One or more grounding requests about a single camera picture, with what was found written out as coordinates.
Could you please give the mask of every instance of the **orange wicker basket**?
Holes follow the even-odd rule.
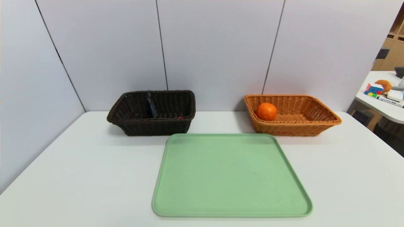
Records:
[[[341,119],[318,99],[309,95],[246,95],[254,130],[277,136],[316,136],[322,131],[341,124]],[[255,112],[261,103],[276,106],[274,121],[260,120]]]

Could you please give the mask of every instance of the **orange fruit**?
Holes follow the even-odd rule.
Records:
[[[261,103],[258,106],[257,112],[255,113],[257,117],[264,121],[273,121],[276,118],[276,106],[270,103]]]

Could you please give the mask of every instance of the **plastic tray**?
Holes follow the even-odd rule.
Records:
[[[267,134],[175,134],[152,206],[169,217],[301,217],[309,196]]]

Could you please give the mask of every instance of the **white table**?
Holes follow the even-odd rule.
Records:
[[[127,137],[88,112],[0,195],[1,227],[404,226],[404,159],[347,113],[316,137],[276,137],[309,194],[305,218],[162,218],[151,201],[168,137]],[[189,133],[253,132],[246,112],[197,112]]]
[[[364,94],[366,86],[369,83],[374,83],[378,80],[388,80],[390,81],[392,86],[398,86],[398,83],[400,82],[400,78],[396,77],[396,72],[394,71],[370,71],[360,90],[356,94],[354,102],[359,101],[367,107],[376,110],[385,118],[399,124],[404,124],[404,108],[400,108],[393,104],[383,102],[374,97],[370,97]],[[354,106],[355,103],[351,105],[348,113],[351,113],[354,110]]]

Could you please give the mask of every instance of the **wicker basket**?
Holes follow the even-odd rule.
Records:
[[[318,99],[309,95],[246,95],[244,101],[254,130],[278,136],[316,136],[341,124],[341,119]],[[260,120],[255,112],[261,103],[276,106],[274,121]]]
[[[156,106],[157,118],[148,114],[148,92]],[[128,136],[161,136],[186,133],[194,116],[192,91],[136,91],[124,93],[118,99],[107,121],[119,126]]]

